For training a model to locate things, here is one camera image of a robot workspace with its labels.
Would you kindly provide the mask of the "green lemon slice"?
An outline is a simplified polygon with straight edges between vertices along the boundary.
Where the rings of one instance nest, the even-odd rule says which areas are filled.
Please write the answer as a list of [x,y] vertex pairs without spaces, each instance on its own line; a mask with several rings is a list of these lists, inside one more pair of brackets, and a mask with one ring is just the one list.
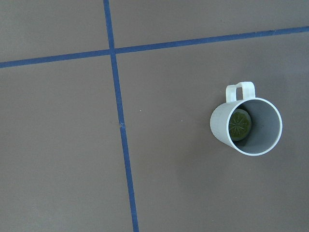
[[231,140],[237,142],[245,139],[249,135],[251,127],[252,120],[247,111],[238,108],[235,109],[228,125]]

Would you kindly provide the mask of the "white mug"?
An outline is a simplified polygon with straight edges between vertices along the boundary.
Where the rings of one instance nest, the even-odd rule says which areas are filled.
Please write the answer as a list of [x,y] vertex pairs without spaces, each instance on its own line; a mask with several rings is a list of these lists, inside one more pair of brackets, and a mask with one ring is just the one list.
[[210,118],[212,134],[221,142],[247,156],[272,150],[282,134],[282,118],[271,102],[255,95],[253,82],[229,85],[226,102]]

